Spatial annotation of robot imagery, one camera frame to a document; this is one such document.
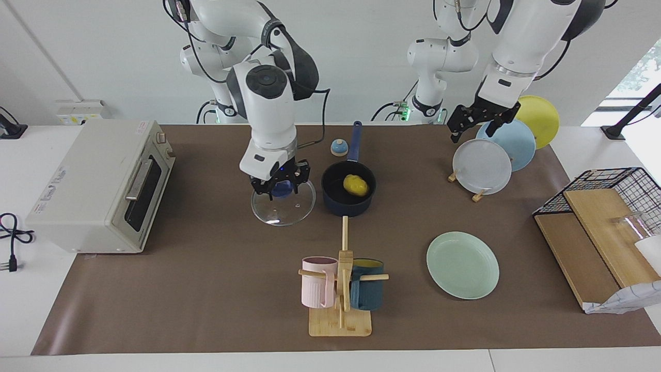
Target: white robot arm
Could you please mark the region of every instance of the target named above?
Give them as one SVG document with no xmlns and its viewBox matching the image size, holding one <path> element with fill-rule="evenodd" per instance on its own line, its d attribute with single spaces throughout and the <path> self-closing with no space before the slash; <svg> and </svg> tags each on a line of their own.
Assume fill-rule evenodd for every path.
<svg viewBox="0 0 661 372">
<path fill-rule="evenodd" d="M 475 7 L 479 0 L 464 0 L 461 12 L 467 23 L 473 24 Z M 408 63 L 418 73 L 418 87 L 407 101 L 410 109 L 408 120 L 432 123 L 437 120 L 447 83 L 438 77 L 439 72 L 471 71 L 479 57 L 477 47 L 471 42 L 471 33 L 459 24 L 454 0 L 439 0 L 435 4 L 439 28 L 447 38 L 417 39 L 408 47 Z"/>
<path fill-rule="evenodd" d="M 530 86 L 547 54 L 560 40 L 569 41 L 601 16 L 605 0 L 499 0 L 489 7 L 489 23 L 499 34 L 482 82 L 470 107 L 458 105 L 447 126 L 451 139 L 480 122 L 492 120 L 489 136 L 511 122 L 519 96 Z"/>
<path fill-rule="evenodd" d="M 476 19 L 478 5 L 486 2 L 438 0 L 434 12 L 448 38 L 418 39 L 408 48 L 408 62 L 418 72 L 418 89 L 407 102 L 408 119 L 434 122 L 447 86 L 437 73 L 471 71 L 477 63 L 479 52 L 471 42 L 471 30 L 477 26 L 471 29 L 466 24 L 479 25 L 486 18 L 499 34 L 475 102 L 457 106 L 447 122 L 454 142 L 480 122 L 493 120 L 489 136 L 511 122 L 519 96 L 535 79 L 547 54 L 560 40 L 569 41 L 590 28 L 605 0 L 489 0 L 488 13 Z"/>
<path fill-rule="evenodd" d="M 252 137 L 239 167 L 250 175 L 254 190 L 271 195 L 277 182 L 288 180 L 296 192 L 297 186 L 307 181 L 309 165 L 295 160 L 293 102 L 310 97 L 317 88 L 319 74 L 312 57 L 258 1 L 171 1 L 180 18 L 199 24 L 196 34 L 206 44 L 214 44 L 197 56 L 188 52 L 191 48 L 184 48 L 182 62 L 196 75 L 209 78 L 217 102 L 246 118 L 251 126 Z M 234 40 L 236 46 L 246 38 L 259 39 L 272 53 L 240 62 L 251 55 L 234 53 L 230 43 Z M 225 47 L 218 52 L 220 44 Z"/>
</svg>

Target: light blue plate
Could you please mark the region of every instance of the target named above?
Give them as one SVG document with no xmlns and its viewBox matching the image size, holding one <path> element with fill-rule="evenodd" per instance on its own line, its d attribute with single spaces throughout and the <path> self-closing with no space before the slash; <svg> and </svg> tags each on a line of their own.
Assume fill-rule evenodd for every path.
<svg viewBox="0 0 661 372">
<path fill-rule="evenodd" d="M 486 135 L 486 122 L 477 132 L 477 137 L 483 140 L 496 142 L 512 159 L 512 171 L 523 169 L 535 156 L 535 135 L 522 121 L 514 119 L 511 123 L 503 124 L 493 137 Z"/>
<path fill-rule="evenodd" d="M 500 277 L 491 249 L 477 237 L 459 231 L 434 239 L 427 250 L 427 268 L 439 287 L 465 300 L 488 295 Z"/>
</svg>

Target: label sticker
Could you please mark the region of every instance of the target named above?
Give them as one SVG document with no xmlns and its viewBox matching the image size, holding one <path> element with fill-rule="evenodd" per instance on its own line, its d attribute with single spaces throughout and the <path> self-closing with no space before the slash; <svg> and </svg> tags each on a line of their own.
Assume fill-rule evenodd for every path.
<svg viewBox="0 0 661 372">
<path fill-rule="evenodd" d="M 64 177 L 66 177 L 68 171 L 69 171 L 69 167 L 67 165 L 63 165 L 59 167 L 57 171 L 55 171 L 55 174 L 53 174 L 53 177 L 50 179 L 50 182 L 46 185 L 44 192 L 42 192 L 41 197 L 39 197 L 39 200 L 32 209 L 34 214 L 41 214 L 46 210 L 46 206 L 48 206 L 48 202 L 50 201 L 50 199 L 53 199 L 53 195 L 55 195 L 55 192 L 58 190 L 59 184 L 62 182 L 62 180 L 64 180 Z"/>
<path fill-rule="evenodd" d="M 46 209 L 46 205 L 48 205 L 47 201 L 39 201 L 34 206 L 34 209 L 32 209 L 32 212 L 34 214 L 41 214 Z"/>
<path fill-rule="evenodd" d="M 68 165 L 63 165 L 59 167 L 58 170 L 53 175 L 53 178 L 50 180 L 50 183 L 61 183 L 62 180 L 64 179 L 64 176 L 67 175 L 68 171 L 69 171 Z"/>
<path fill-rule="evenodd" d="M 137 125 L 136 134 L 143 134 L 145 130 L 147 130 L 147 124 L 149 124 L 149 122 L 141 121 L 140 124 Z"/>
</svg>

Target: oven door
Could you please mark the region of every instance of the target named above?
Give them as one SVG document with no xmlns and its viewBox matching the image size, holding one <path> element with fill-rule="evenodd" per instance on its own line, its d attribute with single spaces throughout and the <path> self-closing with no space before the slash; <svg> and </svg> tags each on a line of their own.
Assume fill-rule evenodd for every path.
<svg viewBox="0 0 661 372">
<path fill-rule="evenodd" d="M 148 142 L 112 220 L 135 249 L 134 253 L 142 252 L 169 173 L 169 164 L 155 145 Z"/>
</svg>

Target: wall outlet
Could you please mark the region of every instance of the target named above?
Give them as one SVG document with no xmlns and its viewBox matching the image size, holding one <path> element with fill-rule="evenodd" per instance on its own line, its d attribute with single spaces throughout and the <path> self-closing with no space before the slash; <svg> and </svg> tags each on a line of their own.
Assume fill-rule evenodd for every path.
<svg viewBox="0 0 661 372">
<path fill-rule="evenodd" d="M 110 119 L 110 113 L 105 107 L 78 107 L 71 113 L 79 122 L 84 123 L 89 119 L 103 118 Z"/>
<path fill-rule="evenodd" d="M 61 107 L 58 110 L 57 116 L 58 116 L 60 124 L 63 124 L 63 125 L 77 125 L 77 123 L 74 123 L 71 120 L 71 112 L 73 112 L 73 108 L 71 108 L 71 107 Z"/>
<path fill-rule="evenodd" d="M 112 115 L 102 101 L 85 100 L 81 102 L 57 101 L 61 107 L 58 110 L 59 121 L 64 125 L 81 125 L 93 118 L 110 119 Z"/>
</svg>

